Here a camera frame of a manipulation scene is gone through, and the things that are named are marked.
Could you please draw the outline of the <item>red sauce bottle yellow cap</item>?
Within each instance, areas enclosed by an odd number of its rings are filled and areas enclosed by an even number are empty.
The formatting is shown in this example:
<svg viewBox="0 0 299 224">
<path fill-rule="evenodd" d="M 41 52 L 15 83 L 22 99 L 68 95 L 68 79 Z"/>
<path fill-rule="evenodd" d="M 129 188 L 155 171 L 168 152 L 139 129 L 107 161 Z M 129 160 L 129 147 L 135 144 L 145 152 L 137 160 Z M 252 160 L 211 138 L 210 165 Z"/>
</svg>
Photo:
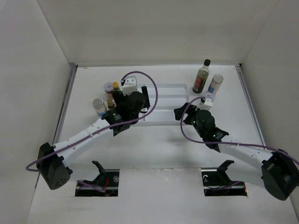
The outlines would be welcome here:
<svg viewBox="0 0 299 224">
<path fill-rule="evenodd" d="M 112 87 L 113 87 L 112 96 L 114 98 L 115 96 L 119 95 L 119 93 L 121 92 L 121 90 L 120 90 L 118 82 L 113 82 L 112 83 Z"/>
</svg>

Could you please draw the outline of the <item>small dark bottle gold cap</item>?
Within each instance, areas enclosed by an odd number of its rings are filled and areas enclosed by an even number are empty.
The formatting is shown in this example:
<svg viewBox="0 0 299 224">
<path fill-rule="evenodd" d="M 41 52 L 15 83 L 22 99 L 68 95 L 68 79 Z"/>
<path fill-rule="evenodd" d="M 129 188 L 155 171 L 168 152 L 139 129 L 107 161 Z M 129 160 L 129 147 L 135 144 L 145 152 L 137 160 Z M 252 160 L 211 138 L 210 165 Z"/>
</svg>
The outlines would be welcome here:
<svg viewBox="0 0 299 224">
<path fill-rule="evenodd" d="M 109 110 L 112 110 L 112 109 L 115 108 L 115 104 L 114 104 L 114 101 L 113 101 L 112 97 L 108 98 L 108 100 L 107 100 L 107 106 L 108 106 Z"/>
</svg>

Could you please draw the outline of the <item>tall dark soy sauce bottle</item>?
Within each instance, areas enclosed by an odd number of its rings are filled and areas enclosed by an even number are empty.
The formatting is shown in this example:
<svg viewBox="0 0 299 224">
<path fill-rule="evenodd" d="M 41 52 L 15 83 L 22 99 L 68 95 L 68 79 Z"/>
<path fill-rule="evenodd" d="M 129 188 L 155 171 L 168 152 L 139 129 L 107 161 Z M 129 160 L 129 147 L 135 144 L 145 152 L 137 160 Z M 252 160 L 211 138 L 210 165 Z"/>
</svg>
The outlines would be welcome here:
<svg viewBox="0 0 299 224">
<path fill-rule="evenodd" d="M 193 85 L 193 92 L 195 93 L 201 93 L 204 89 L 206 80 L 210 74 L 209 71 L 209 65 L 211 61 L 209 59 L 206 59 L 204 61 L 204 65 L 198 70 L 194 85 Z"/>
</svg>

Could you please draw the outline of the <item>white powder shaker silver lid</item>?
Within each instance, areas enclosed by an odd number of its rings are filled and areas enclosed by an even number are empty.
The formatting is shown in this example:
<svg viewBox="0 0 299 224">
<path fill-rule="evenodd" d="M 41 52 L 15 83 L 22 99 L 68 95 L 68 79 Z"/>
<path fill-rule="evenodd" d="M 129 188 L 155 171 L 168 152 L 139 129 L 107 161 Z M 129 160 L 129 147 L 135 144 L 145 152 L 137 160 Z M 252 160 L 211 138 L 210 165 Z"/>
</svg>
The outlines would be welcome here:
<svg viewBox="0 0 299 224">
<path fill-rule="evenodd" d="M 100 98 L 96 98 L 93 100 L 93 107 L 99 117 L 102 117 L 107 112 L 106 105 Z"/>
</svg>

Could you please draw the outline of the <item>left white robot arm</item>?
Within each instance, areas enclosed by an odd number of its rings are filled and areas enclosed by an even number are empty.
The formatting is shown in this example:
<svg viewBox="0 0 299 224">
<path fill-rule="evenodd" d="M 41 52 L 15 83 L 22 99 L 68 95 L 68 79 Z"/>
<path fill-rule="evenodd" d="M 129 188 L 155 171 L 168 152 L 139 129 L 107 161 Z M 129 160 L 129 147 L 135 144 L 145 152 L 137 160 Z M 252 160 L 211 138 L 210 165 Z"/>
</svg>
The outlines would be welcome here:
<svg viewBox="0 0 299 224">
<path fill-rule="evenodd" d="M 95 123 L 73 137 L 54 145 L 44 143 L 40 146 L 36 168 L 50 190 L 56 190 L 65 185 L 73 170 L 70 165 L 83 152 L 87 151 L 98 140 L 106 136 L 116 136 L 128 130 L 142 119 L 144 109 L 151 111 L 148 90 L 146 86 L 141 91 L 114 93 L 116 107 L 107 111 Z"/>
</svg>

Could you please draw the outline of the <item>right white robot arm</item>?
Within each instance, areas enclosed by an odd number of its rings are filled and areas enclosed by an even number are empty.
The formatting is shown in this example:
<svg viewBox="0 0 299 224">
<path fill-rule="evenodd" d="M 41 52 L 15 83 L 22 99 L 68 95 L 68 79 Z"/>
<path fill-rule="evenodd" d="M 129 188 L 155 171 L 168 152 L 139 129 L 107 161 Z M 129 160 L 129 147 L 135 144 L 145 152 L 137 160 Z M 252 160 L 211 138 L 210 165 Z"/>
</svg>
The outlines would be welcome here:
<svg viewBox="0 0 299 224">
<path fill-rule="evenodd" d="M 285 201 L 299 186 L 299 162 L 286 151 L 237 142 L 228 132 L 216 126 L 208 110 L 199 109 L 190 103 L 174 109 L 174 114 L 180 125 L 190 125 L 195 129 L 202 139 L 200 144 L 254 167 L 257 173 L 250 175 L 254 184 L 261 185 L 276 199 Z"/>
</svg>

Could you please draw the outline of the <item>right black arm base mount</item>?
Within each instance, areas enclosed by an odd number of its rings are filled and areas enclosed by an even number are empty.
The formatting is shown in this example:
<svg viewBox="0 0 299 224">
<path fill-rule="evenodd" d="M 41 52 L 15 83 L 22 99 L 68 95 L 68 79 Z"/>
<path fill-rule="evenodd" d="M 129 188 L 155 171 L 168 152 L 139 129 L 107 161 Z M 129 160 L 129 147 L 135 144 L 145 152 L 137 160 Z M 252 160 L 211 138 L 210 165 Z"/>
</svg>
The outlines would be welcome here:
<svg viewBox="0 0 299 224">
<path fill-rule="evenodd" d="M 244 182 L 232 181 L 226 174 L 234 161 L 226 160 L 219 167 L 201 169 L 205 196 L 247 196 Z"/>
</svg>

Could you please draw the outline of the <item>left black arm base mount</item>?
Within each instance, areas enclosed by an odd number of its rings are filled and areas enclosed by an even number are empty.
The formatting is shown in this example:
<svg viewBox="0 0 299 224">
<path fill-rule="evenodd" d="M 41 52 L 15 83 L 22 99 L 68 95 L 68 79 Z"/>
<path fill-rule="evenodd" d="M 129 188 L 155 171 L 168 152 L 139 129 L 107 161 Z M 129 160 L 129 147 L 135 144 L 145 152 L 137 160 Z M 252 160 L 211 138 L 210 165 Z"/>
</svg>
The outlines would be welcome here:
<svg viewBox="0 0 299 224">
<path fill-rule="evenodd" d="M 99 174 L 92 180 L 77 182 L 76 197 L 116 197 L 118 196 L 120 170 L 104 169 L 98 161 L 92 161 Z"/>
</svg>

